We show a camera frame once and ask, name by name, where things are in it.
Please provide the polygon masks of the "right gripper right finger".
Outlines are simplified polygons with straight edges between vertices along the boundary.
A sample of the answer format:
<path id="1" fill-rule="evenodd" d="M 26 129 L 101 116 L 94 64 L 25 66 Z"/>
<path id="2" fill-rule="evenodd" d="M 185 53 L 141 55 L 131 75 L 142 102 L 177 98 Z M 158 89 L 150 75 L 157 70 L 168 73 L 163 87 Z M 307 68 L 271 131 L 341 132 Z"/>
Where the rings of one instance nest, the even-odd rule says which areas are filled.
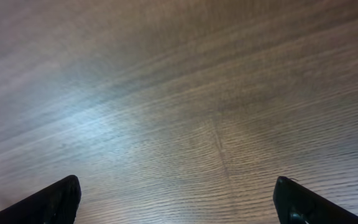
<path id="1" fill-rule="evenodd" d="M 281 224 L 358 224 L 358 216 L 293 180 L 278 177 L 273 202 Z"/>

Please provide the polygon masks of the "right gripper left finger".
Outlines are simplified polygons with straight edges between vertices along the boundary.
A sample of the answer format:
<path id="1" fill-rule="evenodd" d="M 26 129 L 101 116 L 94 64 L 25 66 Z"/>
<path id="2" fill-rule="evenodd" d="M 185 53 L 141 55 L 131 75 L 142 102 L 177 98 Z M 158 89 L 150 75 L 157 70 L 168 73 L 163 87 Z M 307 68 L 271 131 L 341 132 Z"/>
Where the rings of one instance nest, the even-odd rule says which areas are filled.
<path id="1" fill-rule="evenodd" d="M 0 211 L 0 224 L 74 224 L 80 182 L 69 175 Z"/>

